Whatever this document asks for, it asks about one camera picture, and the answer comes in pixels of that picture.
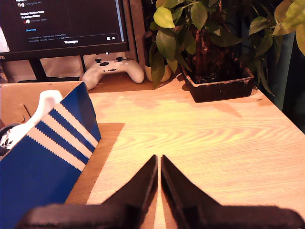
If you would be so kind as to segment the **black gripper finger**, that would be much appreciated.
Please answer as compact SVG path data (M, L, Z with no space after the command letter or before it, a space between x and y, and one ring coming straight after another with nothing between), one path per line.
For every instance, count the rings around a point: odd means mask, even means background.
M180 229L200 228L200 205L221 205L193 184L165 155L161 158L161 184Z
M144 221L154 198L158 183L158 157L153 155L123 187L104 201L105 204L123 207L120 229L138 229Z

